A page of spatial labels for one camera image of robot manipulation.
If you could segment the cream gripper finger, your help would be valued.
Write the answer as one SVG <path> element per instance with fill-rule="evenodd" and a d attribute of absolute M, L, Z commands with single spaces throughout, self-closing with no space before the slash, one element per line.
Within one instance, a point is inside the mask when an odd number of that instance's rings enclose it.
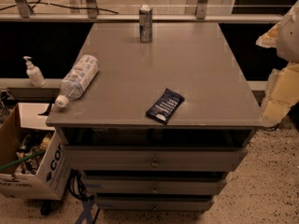
<path fill-rule="evenodd" d="M 256 40 L 256 45 L 262 48 L 275 48 L 277 46 L 278 28 L 281 22 L 276 23 L 265 34 Z"/>
<path fill-rule="evenodd" d="M 269 75 L 261 118 L 278 124 L 299 102 L 299 63 L 288 63 L 282 70 L 273 69 Z"/>

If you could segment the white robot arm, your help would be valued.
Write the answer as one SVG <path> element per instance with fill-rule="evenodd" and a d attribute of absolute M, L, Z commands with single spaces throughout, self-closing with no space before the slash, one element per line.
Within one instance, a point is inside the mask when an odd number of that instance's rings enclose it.
<path fill-rule="evenodd" d="M 279 124 L 299 102 L 299 1 L 282 20 L 256 40 L 262 48 L 275 48 L 277 56 L 288 62 L 281 71 L 269 75 L 261 106 L 263 126 Z"/>

